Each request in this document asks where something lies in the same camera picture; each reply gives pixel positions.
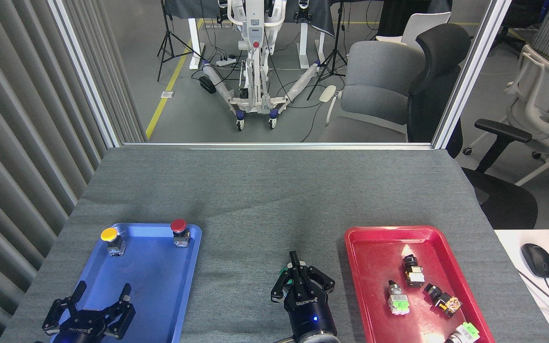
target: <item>red tray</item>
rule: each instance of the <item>red tray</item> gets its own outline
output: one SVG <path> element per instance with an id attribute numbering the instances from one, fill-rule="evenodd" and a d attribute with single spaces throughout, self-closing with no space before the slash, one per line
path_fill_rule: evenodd
<path id="1" fill-rule="evenodd" d="M 353 283 L 368 343 L 442 343 L 462 322 L 480 331 L 477 343 L 494 343 L 482 312 L 448 242 L 432 226 L 350 228 L 345 234 Z M 423 287 L 409 287 L 401 261 L 414 254 L 423 267 L 425 286 L 434 284 L 463 303 L 449 318 Z M 393 315 L 387 305 L 388 280 L 408 296 L 410 313 Z"/>

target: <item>tripod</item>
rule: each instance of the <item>tripod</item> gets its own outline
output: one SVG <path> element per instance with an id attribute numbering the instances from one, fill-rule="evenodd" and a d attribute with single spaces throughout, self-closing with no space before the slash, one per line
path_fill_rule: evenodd
<path id="1" fill-rule="evenodd" d="M 311 93 L 309 93 L 307 100 L 311 99 L 312 93 L 315 91 L 316 86 L 319 84 L 319 82 L 322 82 L 323 80 L 326 80 L 330 76 L 345 76 L 344 74 L 340 74 L 336 72 L 336 58 L 340 56 L 342 59 L 342 62 L 344 62 L 345 65 L 348 65 L 346 62 L 345 56 L 342 56 L 340 54 L 340 51 L 338 50 L 338 37 L 340 37 L 340 22 L 342 21 L 342 5 L 344 1 L 340 2 L 340 7 L 338 7 L 338 26 L 336 28 L 336 38 L 334 41 L 334 48 L 332 52 L 327 55 L 325 61 L 321 63 L 320 67 L 323 67 L 322 71 L 319 73 L 319 77 L 317 78 L 315 84 L 313 85 L 313 89 L 311 89 Z M 328 66 L 329 62 L 331 61 L 332 67 L 330 68 Z"/>
<path id="2" fill-rule="evenodd" d="M 166 33 L 164 34 L 164 39 L 162 39 L 161 47 L 158 49 L 158 54 L 156 55 L 158 57 L 158 56 L 160 56 L 160 53 L 162 52 L 161 66 L 160 66 L 160 69 L 158 70 L 158 79 L 157 79 L 157 81 L 160 81 L 160 74 L 162 72 L 162 65 L 164 63 L 167 63 L 168 61 L 174 59 L 175 57 L 179 57 L 179 56 L 194 53 L 194 54 L 197 54 L 197 55 L 201 56 L 201 59 L 204 59 L 200 53 L 198 53 L 194 49 L 192 49 L 191 46 L 187 45 L 185 43 L 185 41 L 182 41 L 179 37 L 177 37 L 177 35 L 175 35 L 175 33 L 173 33 L 168 28 L 168 20 L 166 19 L 166 9 L 164 7 L 164 0 L 161 0 L 161 5 L 162 5 L 162 15 L 164 16 L 164 24 L 165 24 L 165 27 L 166 27 Z M 176 55 L 173 51 L 173 42 L 171 41 L 171 36 L 175 37 L 175 39 L 180 41 L 181 44 L 183 44 L 189 51 L 184 52 L 184 53 L 179 54 L 179 55 Z"/>

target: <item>white table leg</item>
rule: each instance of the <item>white table leg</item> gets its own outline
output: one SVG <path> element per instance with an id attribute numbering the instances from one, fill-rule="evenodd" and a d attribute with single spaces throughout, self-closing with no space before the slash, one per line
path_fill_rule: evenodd
<path id="1" fill-rule="evenodd" d="M 325 33 L 319 31 L 319 39 L 315 39 L 316 55 L 319 57 L 319 61 L 325 61 L 325 55 L 323 54 L 323 41 L 325 41 Z"/>
<path id="2" fill-rule="evenodd" d="M 308 69 L 309 68 L 309 59 L 306 56 L 306 41 L 308 39 L 309 24 L 302 22 L 300 24 L 300 42 L 296 43 L 298 48 L 298 59 L 300 60 L 300 68 Z"/>
<path id="3" fill-rule="evenodd" d="M 198 29 L 196 28 L 196 18 L 189 18 L 188 24 L 190 26 L 190 37 L 192 38 L 192 49 L 196 52 L 202 52 L 204 48 L 204 43 L 198 41 Z M 192 54 L 192 59 L 190 60 L 190 69 L 196 70 L 200 65 L 200 56 L 198 54 Z"/>

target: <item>yellow button cap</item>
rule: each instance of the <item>yellow button cap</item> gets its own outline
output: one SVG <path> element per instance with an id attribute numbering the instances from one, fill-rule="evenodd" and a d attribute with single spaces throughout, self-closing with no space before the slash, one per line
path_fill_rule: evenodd
<path id="1" fill-rule="evenodd" d="M 101 240 L 105 242 L 113 242 L 118 237 L 118 230 L 116 228 L 107 228 L 101 232 Z"/>

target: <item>gray tablecloth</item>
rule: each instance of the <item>gray tablecloth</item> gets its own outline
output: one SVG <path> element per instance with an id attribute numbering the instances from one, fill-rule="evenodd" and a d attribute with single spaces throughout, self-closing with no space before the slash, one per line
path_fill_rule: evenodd
<path id="1" fill-rule="evenodd" d="M 283 306 L 269 298 L 289 250 L 336 280 L 329 300 L 340 341 L 364 342 L 344 232 L 413 224 L 444 232 L 498 342 L 549 343 L 547 322 L 445 151 L 169 146 L 107 153 L 1 342 L 48 339 L 41 324 L 52 300 L 73 291 L 103 228 L 180 217 L 203 229 L 182 343 L 290 336 Z"/>

